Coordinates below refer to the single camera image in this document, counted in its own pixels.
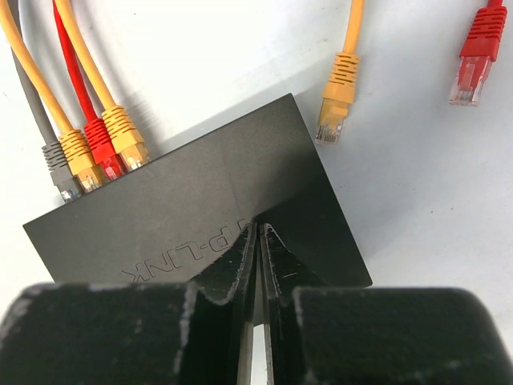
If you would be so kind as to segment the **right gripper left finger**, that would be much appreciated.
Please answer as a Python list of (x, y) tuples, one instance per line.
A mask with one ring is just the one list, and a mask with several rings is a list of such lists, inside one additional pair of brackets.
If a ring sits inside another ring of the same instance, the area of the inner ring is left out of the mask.
[(247, 384), (257, 226), (188, 282), (37, 284), (1, 325), (4, 384)]

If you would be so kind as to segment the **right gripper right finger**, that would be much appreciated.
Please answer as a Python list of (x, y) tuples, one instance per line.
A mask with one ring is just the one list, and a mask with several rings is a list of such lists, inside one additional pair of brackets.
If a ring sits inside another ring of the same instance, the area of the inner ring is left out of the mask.
[(271, 384), (509, 384), (512, 361), (470, 291), (329, 286), (261, 227)]

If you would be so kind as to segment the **black network switch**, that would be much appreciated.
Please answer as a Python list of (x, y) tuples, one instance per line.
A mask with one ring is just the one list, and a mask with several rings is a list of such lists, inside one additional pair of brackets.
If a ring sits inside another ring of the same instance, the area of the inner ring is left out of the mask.
[(57, 282), (182, 282), (250, 222), (334, 286), (370, 274), (295, 99), (285, 95), (25, 224)]

